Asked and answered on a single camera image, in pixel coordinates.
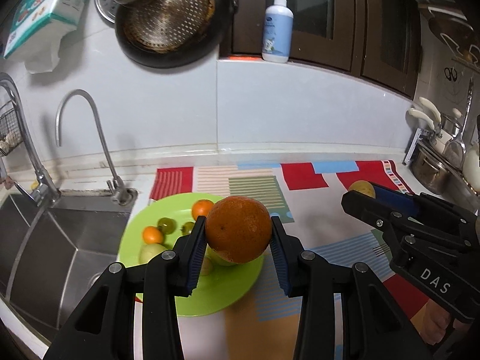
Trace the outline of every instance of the label on bottle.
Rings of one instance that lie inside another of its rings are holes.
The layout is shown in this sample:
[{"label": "label on bottle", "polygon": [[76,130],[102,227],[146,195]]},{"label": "label on bottle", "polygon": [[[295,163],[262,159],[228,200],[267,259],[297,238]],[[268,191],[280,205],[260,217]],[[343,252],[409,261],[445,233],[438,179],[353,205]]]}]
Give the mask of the label on bottle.
[{"label": "label on bottle", "polygon": [[262,52],[275,56],[289,56],[293,17],[267,13],[263,29]]}]

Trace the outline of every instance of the soap bottle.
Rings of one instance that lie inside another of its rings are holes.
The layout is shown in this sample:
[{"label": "soap bottle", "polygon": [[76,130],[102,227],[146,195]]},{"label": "soap bottle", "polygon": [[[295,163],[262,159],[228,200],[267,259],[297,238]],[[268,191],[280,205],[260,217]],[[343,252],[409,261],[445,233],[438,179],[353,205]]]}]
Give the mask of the soap bottle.
[{"label": "soap bottle", "polygon": [[265,61],[285,63],[289,60],[292,39],[293,13],[287,0],[274,0],[265,11],[262,58]]}]

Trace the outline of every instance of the small orange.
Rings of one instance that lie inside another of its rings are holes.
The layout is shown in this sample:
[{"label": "small orange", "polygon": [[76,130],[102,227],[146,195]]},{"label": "small orange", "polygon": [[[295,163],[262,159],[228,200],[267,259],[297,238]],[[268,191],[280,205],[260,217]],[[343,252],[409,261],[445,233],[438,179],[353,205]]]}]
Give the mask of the small orange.
[{"label": "small orange", "polygon": [[142,238],[146,244],[161,244],[165,237],[155,226],[147,226],[143,229]]},{"label": "small orange", "polygon": [[211,200],[200,199],[191,207],[191,217],[197,220],[200,215],[207,216],[212,207],[213,202]]}]

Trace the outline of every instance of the pot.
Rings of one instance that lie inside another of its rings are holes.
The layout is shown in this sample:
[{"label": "pot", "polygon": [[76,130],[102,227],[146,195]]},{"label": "pot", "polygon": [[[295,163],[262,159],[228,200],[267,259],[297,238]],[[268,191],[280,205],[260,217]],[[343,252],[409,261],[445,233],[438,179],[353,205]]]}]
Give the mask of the pot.
[{"label": "pot", "polygon": [[417,158],[411,165],[413,175],[430,192],[441,195],[445,191],[450,178],[450,171],[423,147],[418,145],[417,148]]},{"label": "pot", "polygon": [[442,130],[443,131],[445,131],[447,134],[455,138],[461,129],[462,129],[462,126],[460,126],[459,123],[457,123],[456,118],[453,118],[447,114],[442,114]]}]

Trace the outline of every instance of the faucet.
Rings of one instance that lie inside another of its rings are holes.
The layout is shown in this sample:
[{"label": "faucet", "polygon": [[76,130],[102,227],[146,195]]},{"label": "faucet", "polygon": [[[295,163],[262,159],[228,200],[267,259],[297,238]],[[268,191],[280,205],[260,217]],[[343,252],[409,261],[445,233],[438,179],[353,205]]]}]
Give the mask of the faucet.
[{"label": "faucet", "polygon": [[28,131],[28,126],[23,113],[22,101],[18,94],[18,89],[14,80],[7,73],[0,73],[0,86],[2,86],[8,93],[11,103],[15,110],[15,115],[18,120],[18,127],[20,128],[20,134],[22,135],[25,148],[28,153],[28,157],[35,169],[35,175],[37,176],[38,186],[32,190],[31,193],[25,191],[18,183],[15,182],[17,189],[26,197],[28,197],[37,206],[42,204],[45,198],[49,198],[52,203],[56,202],[60,198],[60,192],[55,186],[50,174],[42,165],[40,158],[38,157],[37,150],[33,145],[32,137]]},{"label": "faucet", "polygon": [[113,179],[111,181],[108,180],[106,182],[112,194],[111,199],[116,204],[119,204],[122,206],[126,205],[131,201],[132,195],[128,191],[128,189],[125,187],[125,184],[123,183],[122,178],[117,174],[117,171],[115,170],[115,167],[113,165],[112,158],[110,157],[110,152],[107,147],[107,142],[105,141],[105,136],[103,135],[102,125],[100,123],[100,116],[98,115],[97,106],[95,105],[95,102],[93,101],[92,96],[90,96],[90,94],[84,91],[83,89],[74,89],[73,91],[68,92],[66,96],[62,99],[60,104],[58,105],[57,120],[55,124],[55,136],[57,139],[57,147],[60,147],[62,145],[60,140],[60,120],[62,118],[63,108],[65,107],[68,100],[70,100],[72,97],[76,95],[79,95],[83,97],[85,100],[87,100],[88,104],[90,104],[90,107],[92,108],[93,117],[95,119],[95,125],[97,126],[98,136],[102,144],[103,152],[106,157],[106,162],[109,164],[109,168],[113,176]]}]

